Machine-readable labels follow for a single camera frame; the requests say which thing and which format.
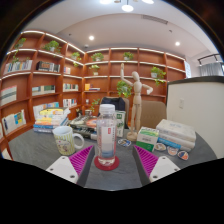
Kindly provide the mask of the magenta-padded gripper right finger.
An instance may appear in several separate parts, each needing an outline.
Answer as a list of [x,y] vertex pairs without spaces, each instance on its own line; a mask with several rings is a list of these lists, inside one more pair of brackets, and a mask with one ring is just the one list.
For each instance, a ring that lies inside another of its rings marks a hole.
[[152,183],[180,170],[168,157],[157,157],[137,145],[133,146],[132,153],[142,183]]

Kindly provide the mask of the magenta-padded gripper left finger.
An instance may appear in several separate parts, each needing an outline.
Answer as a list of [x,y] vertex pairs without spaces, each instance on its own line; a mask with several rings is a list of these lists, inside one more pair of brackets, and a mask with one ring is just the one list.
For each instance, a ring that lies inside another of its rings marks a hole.
[[85,185],[94,155],[94,146],[88,146],[71,156],[59,157],[47,171],[77,185]]

